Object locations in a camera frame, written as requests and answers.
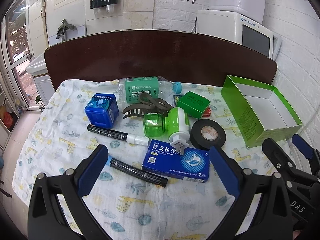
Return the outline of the black marker blue cap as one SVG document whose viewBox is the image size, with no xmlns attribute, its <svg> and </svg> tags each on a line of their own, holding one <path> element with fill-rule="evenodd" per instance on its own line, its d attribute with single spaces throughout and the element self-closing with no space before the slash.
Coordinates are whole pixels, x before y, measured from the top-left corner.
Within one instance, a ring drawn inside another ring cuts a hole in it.
<svg viewBox="0 0 320 240">
<path fill-rule="evenodd" d="M 119 161 L 111 155 L 108 156 L 106 164 L 110 167 L 115 168 L 118 171 L 128 174 L 129 176 L 135 177 L 148 183 L 152 183 L 154 185 L 166 187 L 168 183 L 167 178 L 133 167 L 122 161 Z"/>
</svg>

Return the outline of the green label soda water bottle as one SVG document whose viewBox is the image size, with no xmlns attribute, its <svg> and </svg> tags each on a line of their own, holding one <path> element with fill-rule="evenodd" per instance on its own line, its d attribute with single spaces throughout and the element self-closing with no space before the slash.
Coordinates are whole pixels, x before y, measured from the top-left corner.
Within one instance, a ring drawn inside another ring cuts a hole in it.
<svg viewBox="0 0 320 240">
<path fill-rule="evenodd" d="M 139 102 L 140 94 L 146 92 L 154 99 L 167 99 L 174 94 L 181 94 L 182 84 L 172 82 L 161 76 L 128 77 L 118 83 L 119 101 L 122 104 Z"/>
</svg>

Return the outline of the green open cardboard box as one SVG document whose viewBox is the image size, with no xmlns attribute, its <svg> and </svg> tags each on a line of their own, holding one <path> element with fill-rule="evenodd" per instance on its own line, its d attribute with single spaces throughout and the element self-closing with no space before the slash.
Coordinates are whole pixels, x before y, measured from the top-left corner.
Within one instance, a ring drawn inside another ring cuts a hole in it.
<svg viewBox="0 0 320 240">
<path fill-rule="evenodd" d="M 247 147 L 272 138 L 291 138 L 303 125 L 299 116 L 273 85 L 228 75 L 221 95 L 231 111 Z"/>
</svg>

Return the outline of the black electrical tape roll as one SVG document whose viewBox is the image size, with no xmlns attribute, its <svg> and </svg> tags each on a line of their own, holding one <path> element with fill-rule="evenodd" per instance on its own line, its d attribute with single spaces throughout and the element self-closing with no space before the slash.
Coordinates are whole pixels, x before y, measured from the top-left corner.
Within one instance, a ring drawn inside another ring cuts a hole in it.
<svg viewBox="0 0 320 240">
<path fill-rule="evenodd" d="M 222 147 L 226 142 L 226 133 L 217 122 L 200 119 L 191 128 L 190 142 L 195 148 L 208 151 L 213 146 Z"/>
</svg>

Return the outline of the small red object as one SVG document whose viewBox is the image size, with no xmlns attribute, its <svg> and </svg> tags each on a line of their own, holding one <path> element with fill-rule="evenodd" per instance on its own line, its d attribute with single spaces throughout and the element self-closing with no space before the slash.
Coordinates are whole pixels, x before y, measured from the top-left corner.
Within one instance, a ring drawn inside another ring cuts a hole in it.
<svg viewBox="0 0 320 240">
<path fill-rule="evenodd" d="M 203 118 L 210 117 L 211 112 L 212 112 L 212 111 L 211 111 L 210 107 L 208 106 L 208 107 L 206 108 L 206 110 L 204 111 L 202 117 L 203 117 Z"/>
</svg>

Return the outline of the small green cardboard box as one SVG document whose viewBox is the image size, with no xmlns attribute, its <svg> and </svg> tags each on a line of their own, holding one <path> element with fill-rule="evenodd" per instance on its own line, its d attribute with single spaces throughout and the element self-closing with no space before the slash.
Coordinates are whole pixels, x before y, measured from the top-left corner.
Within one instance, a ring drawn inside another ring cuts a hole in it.
<svg viewBox="0 0 320 240">
<path fill-rule="evenodd" d="M 210 101 L 208 99 L 191 91 L 180 97 L 176 103 L 177 107 L 182 108 L 186 114 L 196 119 L 203 117 L 209 105 Z"/>
</svg>

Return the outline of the black marker white cap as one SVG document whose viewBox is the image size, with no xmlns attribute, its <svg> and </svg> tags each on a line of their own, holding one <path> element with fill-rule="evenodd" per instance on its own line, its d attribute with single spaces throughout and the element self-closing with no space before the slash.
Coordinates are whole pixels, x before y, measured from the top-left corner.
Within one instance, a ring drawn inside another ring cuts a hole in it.
<svg viewBox="0 0 320 240">
<path fill-rule="evenodd" d="M 136 144 L 136 145 L 142 145 L 142 146 L 149 145 L 149 138 L 148 137 L 143 137 L 143 136 L 139 136 L 136 134 L 120 132 L 120 131 L 116 131 L 113 129 L 99 128 L 97 126 L 93 126 L 90 124 L 87 126 L 87 130 L 89 132 L 103 135 L 105 137 L 125 141 L 129 144 Z"/>
</svg>

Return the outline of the green mosquito repellent plug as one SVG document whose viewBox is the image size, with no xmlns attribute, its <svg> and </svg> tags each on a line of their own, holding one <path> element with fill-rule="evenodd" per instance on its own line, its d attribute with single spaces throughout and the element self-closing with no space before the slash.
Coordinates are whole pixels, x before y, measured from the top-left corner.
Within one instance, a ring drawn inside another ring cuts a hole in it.
<svg viewBox="0 0 320 240">
<path fill-rule="evenodd" d="M 160 113 L 144 115 L 143 128 L 145 136 L 149 138 L 159 138 L 166 134 L 170 141 L 170 146 L 180 155 L 184 155 L 185 149 L 189 147 L 189 118 L 180 107 L 172 108 L 167 117 Z"/>
</svg>

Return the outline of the giraffe print white cloth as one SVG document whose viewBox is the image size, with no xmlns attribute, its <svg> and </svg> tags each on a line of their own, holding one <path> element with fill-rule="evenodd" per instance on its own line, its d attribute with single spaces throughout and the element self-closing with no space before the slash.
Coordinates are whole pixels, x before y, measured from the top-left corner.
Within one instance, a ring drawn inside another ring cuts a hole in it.
<svg viewBox="0 0 320 240">
<path fill-rule="evenodd" d="M 210 118 L 226 132 L 223 150 L 242 168 L 271 175 L 275 168 L 261 147 L 247 148 L 241 132 L 214 86 L 183 84 L 210 101 Z M 13 191 L 29 204 L 36 176 L 63 174 L 75 168 L 100 144 L 111 156 L 141 168 L 147 148 L 87 130 L 85 106 L 95 93 L 118 94 L 118 81 L 66 80 L 51 97 L 31 129 L 17 159 Z M 170 178 L 166 187 L 133 178 L 105 166 L 85 204 L 113 239 L 206 239 L 234 201 L 214 168 L 205 183 Z"/>
</svg>

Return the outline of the blue medicine tablet box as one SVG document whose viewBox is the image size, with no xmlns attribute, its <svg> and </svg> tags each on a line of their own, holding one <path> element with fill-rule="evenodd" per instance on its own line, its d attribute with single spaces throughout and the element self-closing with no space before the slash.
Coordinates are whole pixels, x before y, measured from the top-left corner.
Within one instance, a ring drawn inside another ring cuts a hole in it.
<svg viewBox="0 0 320 240">
<path fill-rule="evenodd" d="M 179 154 L 169 143 L 152 139 L 142 169 L 181 180 L 205 183 L 209 179 L 208 152 L 186 148 Z"/>
</svg>

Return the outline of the blue square plastic container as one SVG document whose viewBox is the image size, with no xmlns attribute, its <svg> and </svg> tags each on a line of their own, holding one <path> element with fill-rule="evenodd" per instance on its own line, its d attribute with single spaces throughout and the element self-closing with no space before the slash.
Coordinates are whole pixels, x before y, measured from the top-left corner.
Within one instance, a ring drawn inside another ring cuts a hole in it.
<svg viewBox="0 0 320 240">
<path fill-rule="evenodd" d="M 91 125 L 111 129 L 119 115 L 116 96 L 95 93 L 85 107 L 85 113 Z"/>
</svg>

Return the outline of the tiger picture card pack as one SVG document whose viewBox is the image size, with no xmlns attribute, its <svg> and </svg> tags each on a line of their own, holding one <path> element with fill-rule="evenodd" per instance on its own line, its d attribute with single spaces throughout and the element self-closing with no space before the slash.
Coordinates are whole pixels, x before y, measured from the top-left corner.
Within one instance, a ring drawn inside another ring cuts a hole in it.
<svg viewBox="0 0 320 240">
<path fill-rule="evenodd" d="M 174 106 L 177 106 L 178 100 L 182 97 L 182 95 L 173 95 Z"/>
</svg>

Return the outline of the white cupboard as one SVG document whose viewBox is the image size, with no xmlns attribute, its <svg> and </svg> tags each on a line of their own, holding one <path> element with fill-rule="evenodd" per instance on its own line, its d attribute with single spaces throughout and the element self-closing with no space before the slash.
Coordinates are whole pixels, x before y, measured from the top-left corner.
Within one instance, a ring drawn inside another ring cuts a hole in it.
<svg viewBox="0 0 320 240">
<path fill-rule="evenodd" d="M 55 93 L 55 89 L 48 73 L 44 53 L 41 53 L 27 65 L 26 72 L 32 75 L 43 104 L 45 106 L 48 105 L 50 98 Z"/>
</svg>

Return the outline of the dark brown wooden table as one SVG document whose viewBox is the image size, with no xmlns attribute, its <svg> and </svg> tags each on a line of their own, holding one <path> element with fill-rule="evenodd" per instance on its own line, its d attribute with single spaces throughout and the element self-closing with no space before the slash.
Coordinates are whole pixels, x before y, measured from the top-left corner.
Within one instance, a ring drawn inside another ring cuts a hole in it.
<svg viewBox="0 0 320 240">
<path fill-rule="evenodd" d="M 94 82 L 161 76 L 222 86 L 227 75 L 272 83 L 277 64 L 265 55 L 212 36 L 128 30 L 75 38 L 44 52 L 54 87 L 68 79 Z"/>
</svg>

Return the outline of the white cabinet with screen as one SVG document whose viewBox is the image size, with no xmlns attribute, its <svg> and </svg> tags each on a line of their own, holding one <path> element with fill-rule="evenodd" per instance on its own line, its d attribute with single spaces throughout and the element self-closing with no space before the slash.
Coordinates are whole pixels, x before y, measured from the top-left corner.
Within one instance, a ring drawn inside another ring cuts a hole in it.
<svg viewBox="0 0 320 240">
<path fill-rule="evenodd" d="M 199 10 L 195 31 L 240 44 L 276 60 L 282 38 L 263 25 L 237 12 Z"/>
</svg>

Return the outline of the brown hair claw clip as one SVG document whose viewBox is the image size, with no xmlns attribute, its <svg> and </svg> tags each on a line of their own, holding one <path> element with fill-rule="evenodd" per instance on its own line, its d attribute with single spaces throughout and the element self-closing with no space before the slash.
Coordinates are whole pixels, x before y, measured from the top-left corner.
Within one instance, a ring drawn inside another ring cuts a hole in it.
<svg viewBox="0 0 320 240">
<path fill-rule="evenodd" d="M 168 113 L 173 109 L 172 105 L 165 100 L 157 98 L 154 99 L 147 92 L 143 92 L 138 97 L 138 103 L 131 104 L 124 108 L 122 114 L 123 118 L 139 117 L 143 118 L 144 115 L 149 113 L 159 113 L 164 117 L 168 116 Z"/>
</svg>

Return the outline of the window with frame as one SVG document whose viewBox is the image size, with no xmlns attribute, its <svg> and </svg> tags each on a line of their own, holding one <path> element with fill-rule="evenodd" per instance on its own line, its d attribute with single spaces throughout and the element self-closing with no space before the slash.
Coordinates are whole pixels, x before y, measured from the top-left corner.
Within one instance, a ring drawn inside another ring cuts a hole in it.
<svg viewBox="0 0 320 240">
<path fill-rule="evenodd" d="M 37 89 L 26 67 L 33 59 L 28 42 L 27 0 L 14 0 L 2 22 L 5 68 L 14 95 L 26 109 L 36 106 Z"/>
</svg>

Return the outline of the grey wall bracket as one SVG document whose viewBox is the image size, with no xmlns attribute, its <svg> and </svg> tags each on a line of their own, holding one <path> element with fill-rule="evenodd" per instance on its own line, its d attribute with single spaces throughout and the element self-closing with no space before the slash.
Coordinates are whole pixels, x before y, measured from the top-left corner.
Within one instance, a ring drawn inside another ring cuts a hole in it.
<svg viewBox="0 0 320 240">
<path fill-rule="evenodd" d="M 66 19 L 63 19 L 61 25 L 57 29 L 56 39 L 59 40 L 61 38 L 61 41 L 66 41 L 68 30 L 75 31 L 76 26 L 68 23 Z"/>
</svg>

